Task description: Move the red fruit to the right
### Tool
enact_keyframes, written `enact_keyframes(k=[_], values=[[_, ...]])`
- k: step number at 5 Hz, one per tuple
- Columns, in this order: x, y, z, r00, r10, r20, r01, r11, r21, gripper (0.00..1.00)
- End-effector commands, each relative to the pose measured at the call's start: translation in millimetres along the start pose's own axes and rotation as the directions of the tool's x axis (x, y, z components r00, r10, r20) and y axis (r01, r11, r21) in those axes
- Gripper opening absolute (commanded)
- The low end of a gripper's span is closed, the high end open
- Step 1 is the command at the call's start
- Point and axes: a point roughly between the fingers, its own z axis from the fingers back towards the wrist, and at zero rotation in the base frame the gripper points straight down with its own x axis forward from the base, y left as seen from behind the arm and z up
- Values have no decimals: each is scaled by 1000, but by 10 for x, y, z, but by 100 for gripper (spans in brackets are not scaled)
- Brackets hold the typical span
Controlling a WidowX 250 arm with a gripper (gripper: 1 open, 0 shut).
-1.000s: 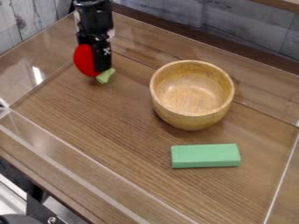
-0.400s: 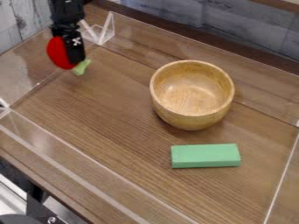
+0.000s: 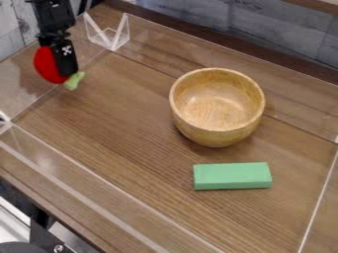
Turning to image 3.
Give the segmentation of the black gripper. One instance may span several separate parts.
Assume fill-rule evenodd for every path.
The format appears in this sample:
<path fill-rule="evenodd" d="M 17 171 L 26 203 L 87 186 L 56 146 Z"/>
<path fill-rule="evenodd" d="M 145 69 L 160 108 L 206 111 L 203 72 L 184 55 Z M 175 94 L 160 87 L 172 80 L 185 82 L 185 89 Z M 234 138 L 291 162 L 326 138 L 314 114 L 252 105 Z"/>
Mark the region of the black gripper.
<path fill-rule="evenodd" d="M 65 77 L 77 71 L 75 48 L 67 31 L 75 25 L 69 0 L 25 0 L 33 8 L 37 20 L 40 45 L 52 45 L 59 75 Z"/>

